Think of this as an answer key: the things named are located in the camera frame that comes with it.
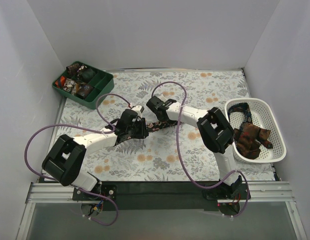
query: gray wall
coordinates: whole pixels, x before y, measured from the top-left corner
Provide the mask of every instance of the gray wall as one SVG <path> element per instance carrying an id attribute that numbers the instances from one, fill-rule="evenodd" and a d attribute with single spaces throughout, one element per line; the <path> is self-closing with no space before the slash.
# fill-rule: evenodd
<path id="1" fill-rule="evenodd" d="M 60 97 L 51 83 L 63 67 L 26 0 L 0 0 L 0 240 L 15 239 L 31 181 L 24 148 L 55 121 Z M 31 145 L 41 169 L 52 131 Z"/>
<path id="2" fill-rule="evenodd" d="M 63 65 L 245 66 L 279 0 L 28 0 Z"/>
<path id="3" fill-rule="evenodd" d="M 245 67 L 252 97 L 268 102 L 287 157 L 276 164 L 310 239 L 310 0 L 281 0 Z"/>

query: white plastic laundry basket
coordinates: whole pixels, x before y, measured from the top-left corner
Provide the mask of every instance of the white plastic laundry basket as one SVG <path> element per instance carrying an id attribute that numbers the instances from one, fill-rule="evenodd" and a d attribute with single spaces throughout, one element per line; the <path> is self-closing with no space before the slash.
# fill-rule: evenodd
<path id="1" fill-rule="evenodd" d="M 240 128 L 245 118 L 244 114 L 242 112 L 233 112 L 230 114 L 229 119 L 227 112 L 231 106 L 239 103 L 248 103 L 254 125 L 271 130 L 268 140 L 273 144 L 273 149 L 267 149 L 261 145 L 259 147 L 260 154 L 258 158 L 248 159 L 238 152 L 235 143 L 233 143 L 233 154 L 235 159 L 241 162 L 256 164 L 274 163 L 283 160 L 286 156 L 286 147 L 270 106 L 263 100 L 257 98 L 235 98 L 226 102 L 225 114 L 227 120 L 230 122 L 230 125 L 236 129 Z"/>

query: clothing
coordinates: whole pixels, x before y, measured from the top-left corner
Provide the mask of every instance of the clothing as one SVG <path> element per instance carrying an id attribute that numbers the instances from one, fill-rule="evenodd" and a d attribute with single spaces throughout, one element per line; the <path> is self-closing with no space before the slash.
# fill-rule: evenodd
<path id="1" fill-rule="evenodd" d="M 273 144 L 267 140 L 271 130 L 263 129 L 253 124 L 252 113 L 248 103 L 243 102 L 231 106 L 227 111 L 228 119 L 230 119 L 231 113 L 234 112 L 244 113 L 245 116 L 239 129 L 234 128 L 233 135 L 236 148 L 243 157 L 256 159 L 260 155 L 261 144 L 267 149 L 273 148 Z"/>

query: purple cable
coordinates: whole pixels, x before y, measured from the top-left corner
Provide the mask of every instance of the purple cable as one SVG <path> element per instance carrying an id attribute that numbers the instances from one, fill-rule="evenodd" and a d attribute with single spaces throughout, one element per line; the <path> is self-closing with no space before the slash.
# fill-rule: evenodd
<path id="1" fill-rule="evenodd" d="M 112 130 L 111 130 L 111 131 L 102 132 L 102 131 L 98 131 L 98 130 L 89 129 L 89 128 L 86 128 L 86 127 L 74 126 L 74 125 L 62 124 L 62 123 L 59 123 L 59 124 L 52 124 L 52 125 L 48 125 L 48 126 L 42 127 L 41 129 L 39 129 L 38 131 L 36 131 L 36 132 L 30 137 L 30 139 L 28 140 L 28 142 L 27 142 L 27 144 L 26 144 L 26 147 L 25 147 L 25 150 L 24 150 L 24 161 L 25 161 L 25 164 L 26 164 L 27 168 L 28 168 L 32 173 L 34 173 L 34 174 L 36 174 L 36 175 L 38 175 L 38 176 L 40 176 L 40 177 L 42 177 L 42 178 L 44 178 L 44 179 L 50 179 L 50 180 L 56 181 L 55 178 L 53 178 L 53 177 L 45 176 L 45 175 L 43 175 L 43 174 L 41 174 L 41 173 L 35 171 L 35 170 L 30 166 L 29 161 L 28 161 L 28 158 L 27 158 L 27 153 L 28 153 L 28 150 L 29 150 L 29 147 L 30 147 L 30 144 L 31 144 L 32 140 L 36 137 L 37 134 L 39 134 L 40 132 L 42 132 L 42 131 L 44 131 L 44 130 L 46 130 L 46 129 L 54 128 L 54 127 L 68 127 L 68 128 L 74 128 L 74 129 L 81 129 L 81 130 L 85 130 L 85 131 L 92 132 L 92 133 L 97 133 L 97 134 L 112 134 L 112 133 L 115 131 L 115 126 L 114 126 L 113 124 L 111 124 L 109 121 L 107 121 L 107 120 L 103 117 L 103 115 L 100 113 L 100 111 L 99 111 L 99 109 L 98 109 L 98 106 L 99 106 L 99 105 L 98 105 L 98 102 L 99 102 L 99 100 L 100 100 L 101 98 L 103 98 L 103 97 L 108 96 L 108 95 L 117 96 L 117 97 L 123 99 L 125 102 L 128 103 L 128 106 L 129 106 L 129 107 L 130 107 L 130 104 L 131 104 L 131 103 L 130 103 L 128 100 L 126 100 L 124 97 L 122 97 L 122 96 L 120 96 L 120 95 L 118 95 L 118 94 L 116 94 L 116 93 L 107 93 L 107 94 L 104 94 L 104 95 L 100 96 L 100 97 L 97 99 L 97 101 L 96 101 L 96 110 L 97 110 L 97 113 L 98 113 L 98 115 L 99 115 L 107 124 L 109 124 L 109 125 L 112 127 Z M 103 222 L 101 222 L 101 221 L 99 221 L 99 220 L 97 220 L 97 219 L 93 219 L 93 218 L 92 218 L 93 221 L 95 221 L 95 222 L 97 222 L 97 223 L 99 223 L 99 224 L 101 224 L 101 225 L 103 225 L 103 226 L 110 226 L 110 225 L 112 225 L 112 224 L 116 221 L 116 219 L 118 218 L 118 215 L 119 215 L 119 209 L 118 209 L 116 203 L 115 203 L 112 199 L 110 199 L 110 198 L 108 198 L 108 197 L 106 197 L 106 196 L 103 196 L 103 195 L 99 195 L 99 194 L 95 194 L 95 193 L 86 191 L 86 190 L 84 190 L 84 189 L 82 189 L 82 188 L 80 188 L 80 190 L 81 190 L 82 192 L 87 193 L 87 194 L 90 194 L 90 195 L 93 195 L 93 196 L 97 196 L 97 197 L 101 197 L 102 199 L 108 200 L 108 201 L 110 201 L 110 202 L 115 206 L 115 209 L 116 209 L 116 217 L 115 217 L 115 219 L 114 219 L 111 223 L 103 223 Z"/>
<path id="2" fill-rule="evenodd" d="M 237 213 L 236 215 L 234 215 L 233 217 L 237 217 L 239 215 L 241 215 L 243 213 L 243 211 L 245 210 L 247 204 L 248 204 L 248 201 L 249 201 L 249 196 L 250 196 L 250 189 L 249 189 L 249 183 L 246 179 L 246 177 L 244 176 L 244 174 L 240 171 L 240 170 L 232 170 L 230 171 L 222 180 L 220 180 L 218 183 L 212 185 L 212 186 L 202 186 L 200 184 L 198 184 L 197 182 L 195 182 L 191 175 L 187 172 L 187 169 L 183 163 L 183 160 L 182 160 L 182 155 L 181 155 L 181 150 L 180 150 L 180 141 L 179 141 L 179 131 L 180 131 L 180 125 L 181 125 L 181 119 L 182 119 L 182 112 L 183 112 L 183 105 L 186 101 L 186 98 L 187 98 L 187 92 L 186 92 L 186 89 L 183 85 L 181 85 L 180 83 L 178 82 L 175 82 L 175 81 L 165 81 L 165 82 L 162 82 L 160 84 L 158 84 L 153 92 L 151 93 L 151 96 L 153 97 L 154 95 L 154 92 L 157 88 L 159 88 L 160 86 L 164 85 L 164 84 L 176 84 L 178 86 L 180 86 L 183 90 L 184 90 L 184 93 L 185 93 L 185 96 L 180 104 L 180 110 L 179 110 L 179 114 L 178 114 L 178 119 L 177 119 L 177 128 L 176 128 L 176 145 L 177 145 L 177 153 L 178 153 L 178 158 L 179 158 L 179 161 L 180 161 L 180 164 L 181 164 L 181 167 L 183 168 L 186 176 L 188 177 L 188 179 L 198 188 L 201 188 L 201 189 L 205 189 L 205 190 L 209 190 L 209 189 L 214 189 L 216 187 L 218 187 L 219 185 L 221 185 L 230 175 L 232 175 L 233 173 L 239 173 L 245 180 L 245 183 L 246 183 L 246 187 L 247 187 L 247 196 L 246 196 L 246 201 L 245 201 L 245 204 L 242 208 L 242 210 Z"/>

